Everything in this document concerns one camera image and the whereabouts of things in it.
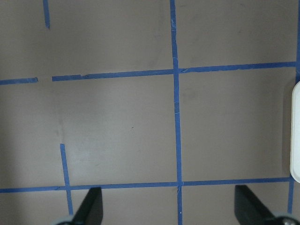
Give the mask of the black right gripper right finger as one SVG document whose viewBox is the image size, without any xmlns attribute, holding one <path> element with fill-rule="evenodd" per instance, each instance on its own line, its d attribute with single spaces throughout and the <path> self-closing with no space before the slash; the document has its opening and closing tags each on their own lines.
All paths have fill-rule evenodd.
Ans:
<svg viewBox="0 0 300 225">
<path fill-rule="evenodd" d="M 276 217 L 247 185 L 236 185 L 234 214 L 240 225 L 278 225 Z"/>
</svg>

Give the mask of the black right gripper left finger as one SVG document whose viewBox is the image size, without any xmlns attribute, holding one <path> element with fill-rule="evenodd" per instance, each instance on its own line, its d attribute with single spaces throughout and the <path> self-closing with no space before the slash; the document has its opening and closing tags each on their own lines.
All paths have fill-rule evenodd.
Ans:
<svg viewBox="0 0 300 225">
<path fill-rule="evenodd" d="M 71 220 L 72 225 L 101 225 L 103 199 L 101 187 L 91 188 Z"/>
</svg>

